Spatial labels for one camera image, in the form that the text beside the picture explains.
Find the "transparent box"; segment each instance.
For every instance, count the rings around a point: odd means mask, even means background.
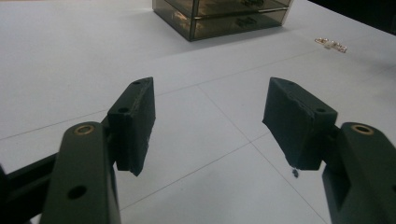
[[[281,26],[292,0],[152,0],[154,12],[187,40]]]

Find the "acrylic box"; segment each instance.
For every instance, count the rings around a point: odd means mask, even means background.
[[[154,12],[187,40],[281,26],[292,0],[153,0]]]

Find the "storage box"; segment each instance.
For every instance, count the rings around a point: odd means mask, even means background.
[[[153,0],[154,12],[187,40],[280,26],[291,0]]]

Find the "white table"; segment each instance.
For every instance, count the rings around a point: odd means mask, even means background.
[[[321,172],[294,178],[261,123],[269,77],[395,145],[395,74],[394,35],[305,0],[283,27],[192,43],[149,0],[0,2],[0,163],[9,173],[57,152],[68,127],[154,77],[145,168],[117,172],[122,223],[331,223]]]

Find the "black object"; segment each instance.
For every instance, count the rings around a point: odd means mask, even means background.
[[[334,126],[337,113],[299,85],[271,77],[263,123],[290,166],[317,170],[333,224],[396,223],[396,148],[360,123]]]
[[[6,175],[0,167],[0,222],[120,223],[113,170],[139,175],[155,120],[153,78],[133,82],[102,123],[64,133],[60,151]]]
[[[395,0],[309,0],[329,10],[396,35]]]

